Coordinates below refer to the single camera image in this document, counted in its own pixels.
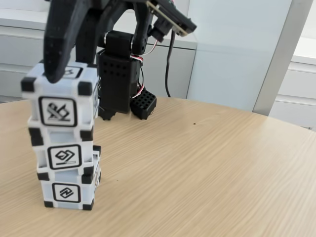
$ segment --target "printed icon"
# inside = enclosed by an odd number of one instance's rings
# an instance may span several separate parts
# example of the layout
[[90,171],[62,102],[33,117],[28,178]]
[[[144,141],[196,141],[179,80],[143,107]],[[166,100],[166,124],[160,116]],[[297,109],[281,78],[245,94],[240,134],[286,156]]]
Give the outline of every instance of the printed icon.
[[41,97],[39,110],[44,125],[66,127],[77,125],[77,108],[73,99]]
[[70,76],[70,75],[72,75],[72,74],[75,74],[75,73],[73,72],[73,69],[68,69],[68,70],[65,70],[64,76]]
[[94,173],[94,191],[97,188],[98,183],[99,183],[99,171],[100,171],[100,168],[99,168],[99,163],[98,163],[97,168]]
[[67,119],[69,111],[66,110],[66,104],[58,108],[54,103],[50,103],[47,107],[47,111],[51,114],[48,118],[50,120],[70,121],[70,119]]
[[60,196],[62,196],[63,198],[68,198],[71,195],[74,194],[74,192],[70,189],[70,188],[64,188],[63,190],[61,190],[59,192]]
[[48,148],[51,169],[67,169],[81,166],[81,146],[67,145]]
[[80,186],[75,184],[53,183],[53,196],[55,201],[81,202]]
[[79,78],[83,68],[79,67],[66,67],[63,78],[65,79],[76,79]]
[[66,150],[66,151],[60,151],[59,153],[57,153],[55,155],[56,158],[61,159],[61,160],[65,160],[62,163],[56,163],[56,165],[61,165],[61,164],[75,164],[76,161],[69,161],[72,157],[74,157],[75,153],[73,153],[72,151]]

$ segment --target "cube stack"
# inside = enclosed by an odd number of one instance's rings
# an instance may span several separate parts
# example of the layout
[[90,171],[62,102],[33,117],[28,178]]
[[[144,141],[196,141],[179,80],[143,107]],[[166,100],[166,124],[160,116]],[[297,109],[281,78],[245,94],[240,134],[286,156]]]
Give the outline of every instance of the cube stack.
[[21,82],[32,104],[28,127],[46,207],[93,207],[101,178],[101,147],[93,145],[97,84],[97,68],[84,63],[70,63],[55,84],[38,63]]

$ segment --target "red and white wire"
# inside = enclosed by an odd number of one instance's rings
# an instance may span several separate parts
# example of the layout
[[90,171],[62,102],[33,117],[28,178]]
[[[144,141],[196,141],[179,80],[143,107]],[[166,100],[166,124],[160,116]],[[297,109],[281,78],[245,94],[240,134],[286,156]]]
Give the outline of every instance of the red and white wire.
[[152,47],[152,49],[151,49],[148,53],[142,54],[142,56],[148,55],[148,54],[150,54],[151,52],[153,52],[153,50],[156,48],[157,43],[158,43],[158,40],[156,40],[156,42],[154,43],[154,46]]
[[130,56],[132,59],[135,59],[135,60],[138,60],[140,61],[141,63],[143,63],[144,59],[142,57],[137,57],[137,56]]
[[137,92],[137,94],[134,95],[132,98],[134,99],[134,98],[136,98],[137,96],[139,96],[139,95],[142,93],[142,91],[144,90],[144,88],[145,88],[145,83],[143,82],[142,87],[139,89],[139,91]]

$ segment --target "black cable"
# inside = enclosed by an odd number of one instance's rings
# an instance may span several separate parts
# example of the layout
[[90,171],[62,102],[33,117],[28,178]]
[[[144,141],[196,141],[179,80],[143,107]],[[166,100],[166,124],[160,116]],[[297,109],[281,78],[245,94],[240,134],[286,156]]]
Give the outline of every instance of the black cable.
[[169,93],[169,89],[168,89],[168,74],[169,74],[169,67],[170,67],[170,57],[171,57],[175,38],[176,38],[176,33],[174,31],[172,31],[171,40],[170,40],[170,47],[169,47],[168,56],[167,56],[166,76],[165,76],[165,80],[164,80],[164,85],[166,87],[166,92],[167,92],[168,97],[171,97],[171,95]]
[[142,79],[143,79],[143,84],[144,84],[144,72],[143,72],[143,68],[140,67],[140,70],[141,70],[141,72],[142,72]]

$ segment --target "light wood surface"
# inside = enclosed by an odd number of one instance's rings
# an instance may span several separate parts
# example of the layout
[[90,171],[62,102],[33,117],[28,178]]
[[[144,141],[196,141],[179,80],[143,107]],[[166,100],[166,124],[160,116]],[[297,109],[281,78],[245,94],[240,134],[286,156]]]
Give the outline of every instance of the light wood surface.
[[45,208],[28,102],[0,105],[1,237],[315,237],[316,133],[159,98],[148,121],[96,120],[90,211]]

